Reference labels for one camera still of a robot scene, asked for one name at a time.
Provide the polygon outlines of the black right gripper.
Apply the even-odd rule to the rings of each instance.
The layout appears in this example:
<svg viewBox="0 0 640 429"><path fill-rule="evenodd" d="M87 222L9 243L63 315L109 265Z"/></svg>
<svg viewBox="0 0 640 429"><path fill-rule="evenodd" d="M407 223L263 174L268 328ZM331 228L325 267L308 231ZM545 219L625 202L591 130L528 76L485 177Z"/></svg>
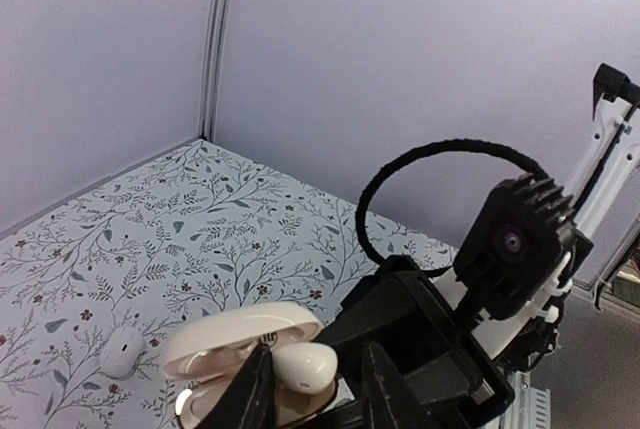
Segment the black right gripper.
<svg viewBox="0 0 640 429"><path fill-rule="evenodd" d="M425 419L495 419L514 401L507 377L459 320L426 271L391 256L344 297L334 322L317 336L332 348L355 398L327 413L329 429L364 429L362 352L380 344L413 390Z"/></svg>

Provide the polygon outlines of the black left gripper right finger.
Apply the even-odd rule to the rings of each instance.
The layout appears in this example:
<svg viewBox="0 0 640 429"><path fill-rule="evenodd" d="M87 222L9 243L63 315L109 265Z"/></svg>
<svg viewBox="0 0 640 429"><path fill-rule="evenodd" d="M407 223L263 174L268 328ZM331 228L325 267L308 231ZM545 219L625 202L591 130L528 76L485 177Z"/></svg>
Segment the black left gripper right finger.
<svg viewBox="0 0 640 429"><path fill-rule="evenodd" d="M364 346L361 375L364 428L425 427L425 414L413 390L380 344Z"/></svg>

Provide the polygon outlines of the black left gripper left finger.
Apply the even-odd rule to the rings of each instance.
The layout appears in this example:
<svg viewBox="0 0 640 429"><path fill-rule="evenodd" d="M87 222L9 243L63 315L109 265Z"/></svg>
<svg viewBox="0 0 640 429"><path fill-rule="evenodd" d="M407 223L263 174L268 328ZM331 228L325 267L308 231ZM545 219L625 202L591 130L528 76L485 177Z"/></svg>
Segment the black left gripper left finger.
<svg viewBox="0 0 640 429"><path fill-rule="evenodd" d="M272 354L259 343L212 411L213 428L275 428Z"/></svg>

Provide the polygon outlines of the white earbud charging case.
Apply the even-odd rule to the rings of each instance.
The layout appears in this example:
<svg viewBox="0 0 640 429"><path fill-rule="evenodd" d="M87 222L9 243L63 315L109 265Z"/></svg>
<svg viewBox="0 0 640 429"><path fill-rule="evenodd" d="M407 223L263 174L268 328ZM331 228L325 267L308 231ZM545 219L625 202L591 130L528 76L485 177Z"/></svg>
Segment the white earbud charging case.
<svg viewBox="0 0 640 429"><path fill-rule="evenodd" d="M271 351L314 342L323 323L307 308L292 302L245 306L210 315L182 327L165 344L160 373L167 380L192 382L174 405L181 428L194 428L215 407L253 349L264 343ZM321 393L307 395L282 386L275 376L276 426L289 428L321 413L336 398L334 381Z"/></svg>

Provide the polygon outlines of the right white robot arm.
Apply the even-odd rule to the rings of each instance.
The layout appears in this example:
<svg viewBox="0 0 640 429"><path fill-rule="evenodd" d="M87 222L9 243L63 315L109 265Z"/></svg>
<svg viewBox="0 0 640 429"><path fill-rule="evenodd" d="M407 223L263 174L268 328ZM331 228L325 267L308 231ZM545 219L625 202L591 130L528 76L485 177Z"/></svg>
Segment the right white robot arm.
<svg viewBox="0 0 640 429"><path fill-rule="evenodd" d="M514 403L511 379L557 346L573 276L616 196L639 168L639 89L601 65L593 79L590 145L566 186L496 143L451 139L414 148L383 166L355 212L358 242L375 263L319 335L338 356L351 401L313 428L481 428ZM454 261L423 270L381 255L366 230L380 186L420 159L486 154L521 170L488 195Z"/></svg>

